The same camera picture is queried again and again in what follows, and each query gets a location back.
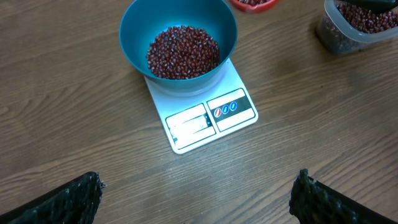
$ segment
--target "scale button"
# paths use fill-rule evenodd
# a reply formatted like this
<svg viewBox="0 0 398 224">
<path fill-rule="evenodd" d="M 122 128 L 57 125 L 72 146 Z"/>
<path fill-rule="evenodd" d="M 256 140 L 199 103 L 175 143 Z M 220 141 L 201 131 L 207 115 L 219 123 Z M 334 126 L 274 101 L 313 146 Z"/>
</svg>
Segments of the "scale button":
<svg viewBox="0 0 398 224">
<path fill-rule="evenodd" d="M 236 110 L 237 107 L 238 107 L 238 104 L 236 104 L 236 102 L 232 102 L 232 103 L 229 105 L 229 108 L 231 109 L 231 111 Z"/>
<path fill-rule="evenodd" d="M 217 108 L 214 110 L 214 117 L 219 118 L 221 116 L 221 109 Z"/>
<path fill-rule="evenodd" d="M 228 114 L 229 112 L 229 106 L 228 105 L 224 105 L 223 106 L 223 114 Z"/>
</svg>

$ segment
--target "red button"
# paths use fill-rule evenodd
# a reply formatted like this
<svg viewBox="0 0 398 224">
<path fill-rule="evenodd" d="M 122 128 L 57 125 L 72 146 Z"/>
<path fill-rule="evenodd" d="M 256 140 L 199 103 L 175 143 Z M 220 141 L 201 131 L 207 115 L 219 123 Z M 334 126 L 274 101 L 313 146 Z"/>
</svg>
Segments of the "red button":
<svg viewBox="0 0 398 224">
<path fill-rule="evenodd" d="M 219 118 L 221 116 L 221 109 L 217 108 L 214 110 L 214 117 Z"/>
</svg>

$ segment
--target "teal bowl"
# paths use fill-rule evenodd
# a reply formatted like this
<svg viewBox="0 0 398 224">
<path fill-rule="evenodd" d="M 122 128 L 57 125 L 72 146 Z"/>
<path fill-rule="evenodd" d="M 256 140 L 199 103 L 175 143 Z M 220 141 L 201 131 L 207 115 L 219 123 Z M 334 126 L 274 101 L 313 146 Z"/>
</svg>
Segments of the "teal bowl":
<svg viewBox="0 0 398 224">
<path fill-rule="evenodd" d="M 168 27 L 182 25 L 203 28 L 217 41 L 220 65 L 188 80 L 156 77 L 148 69 L 149 44 Z M 189 90 L 211 80 L 229 59 L 238 40 L 238 25 L 231 8 L 223 0 L 135 0 L 123 15 L 119 39 L 128 60 L 145 77 L 165 88 Z"/>
</svg>

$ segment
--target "wood grain surface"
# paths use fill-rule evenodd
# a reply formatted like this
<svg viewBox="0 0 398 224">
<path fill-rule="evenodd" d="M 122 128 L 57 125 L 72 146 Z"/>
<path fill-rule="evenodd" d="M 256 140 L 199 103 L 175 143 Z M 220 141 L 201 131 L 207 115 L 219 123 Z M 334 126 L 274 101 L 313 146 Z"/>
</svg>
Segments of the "wood grain surface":
<svg viewBox="0 0 398 224">
<path fill-rule="evenodd" d="M 97 171 L 95 223 L 298 223 L 299 170 L 398 221 L 398 39 L 330 55 L 323 1 L 239 23 L 259 121 L 174 154 L 119 22 L 131 0 L 0 1 L 0 213 Z"/>
</svg>

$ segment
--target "kitchen scale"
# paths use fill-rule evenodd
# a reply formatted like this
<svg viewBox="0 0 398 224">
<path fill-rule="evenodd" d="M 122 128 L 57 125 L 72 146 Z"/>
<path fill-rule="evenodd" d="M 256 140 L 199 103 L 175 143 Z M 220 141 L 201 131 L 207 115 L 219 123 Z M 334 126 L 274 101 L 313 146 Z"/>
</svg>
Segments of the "kitchen scale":
<svg viewBox="0 0 398 224">
<path fill-rule="evenodd" d="M 228 59 L 194 90 L 171 90 L 146 78 L 173 151 L 183 154 L 258 120 L 258 112 Z"/>
</svg>

